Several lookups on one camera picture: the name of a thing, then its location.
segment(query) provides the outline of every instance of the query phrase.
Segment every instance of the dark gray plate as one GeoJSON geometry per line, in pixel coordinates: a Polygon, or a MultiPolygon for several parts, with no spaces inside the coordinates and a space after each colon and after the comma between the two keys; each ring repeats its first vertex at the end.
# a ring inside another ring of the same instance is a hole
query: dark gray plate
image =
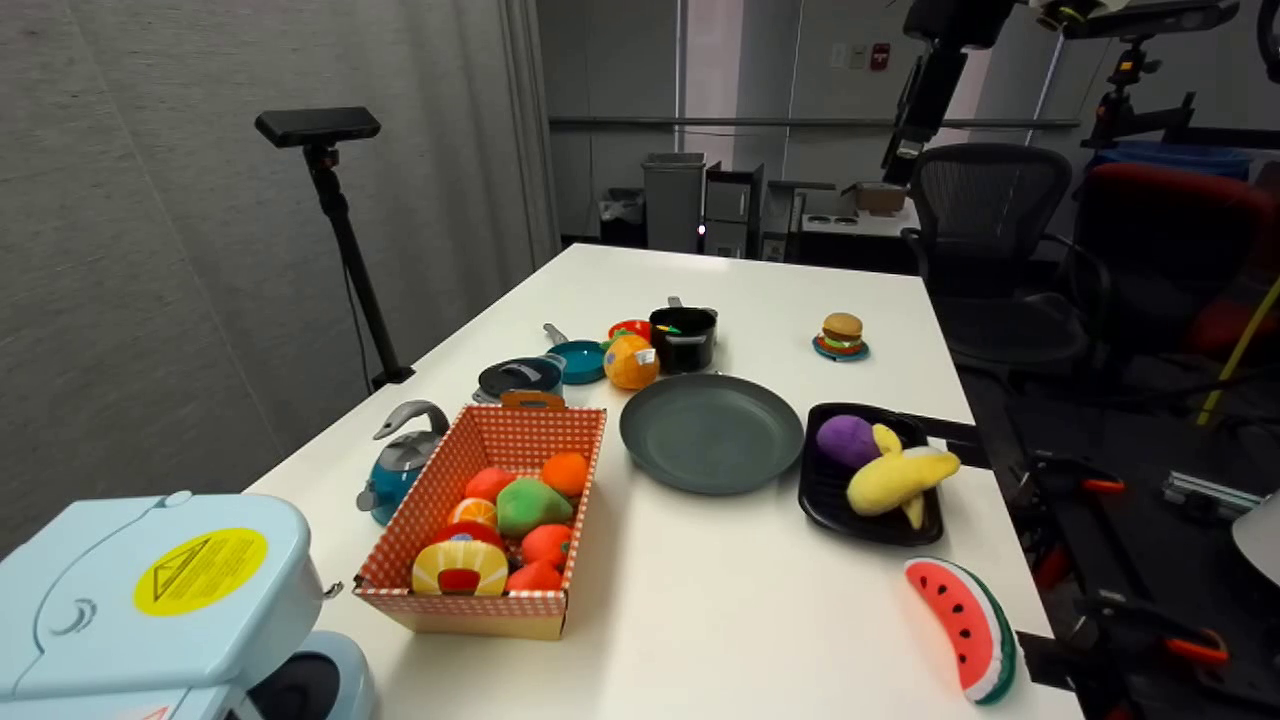
{"type": "Polygon", "coordinates": [[[620,433],[640,472],[694,496],[764,490],[804,454],[791,405],[736,375],[660,381],[629,400],[620,433]]]}

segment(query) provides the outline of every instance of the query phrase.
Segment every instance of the orange basket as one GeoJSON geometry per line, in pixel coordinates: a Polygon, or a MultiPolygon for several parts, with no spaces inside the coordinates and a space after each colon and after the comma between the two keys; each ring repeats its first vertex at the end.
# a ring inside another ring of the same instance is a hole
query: orange basket
{"type": "Polygon", "coordinates": [[[601,433],[605,410],[462,410],[362,562],[356,596],[411,633],[560,637],[594,490],[601,433]],[[565,584],[555,594],[506,596],[411,596],[411,562],[440,529],[449,529],[449,511],[462,496],[462,486],[489,464],[535,475],[553,454],[583,454],[593,464],[571,516],[565,584]]]}

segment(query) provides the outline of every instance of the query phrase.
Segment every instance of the yellow warning label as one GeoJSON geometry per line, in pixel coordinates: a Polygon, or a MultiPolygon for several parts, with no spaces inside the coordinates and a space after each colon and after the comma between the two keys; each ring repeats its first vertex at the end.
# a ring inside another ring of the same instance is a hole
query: yellow warning label
{"type": "Polygon", "coordinates": [[[189,616],[218,603],[266,562],[255,529],[217,529],[163,551],[132,587],[145,616],[189,616]]]}

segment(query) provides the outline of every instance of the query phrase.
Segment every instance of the cup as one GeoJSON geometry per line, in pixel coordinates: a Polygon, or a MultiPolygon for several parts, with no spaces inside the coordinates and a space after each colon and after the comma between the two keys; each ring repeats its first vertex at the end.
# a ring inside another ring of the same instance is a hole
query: cup
{"type": "Polygon", "coordinates": [[[655,366],[664,375],[710,368],[714,312],[706,310],[655,310],[648,318],[655,366]]]}

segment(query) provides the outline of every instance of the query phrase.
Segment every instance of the toy watermelon slice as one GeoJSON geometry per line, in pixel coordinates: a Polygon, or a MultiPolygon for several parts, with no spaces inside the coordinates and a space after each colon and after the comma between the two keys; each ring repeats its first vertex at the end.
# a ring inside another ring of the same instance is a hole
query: toy watermelon slice
{"type": "Polygon", "coordinates": [[[962,696],[996,704],[1014,676],[1014,640],[988,584],[948,562],[909,562],[903,575],[943,626],[962,696]]]}

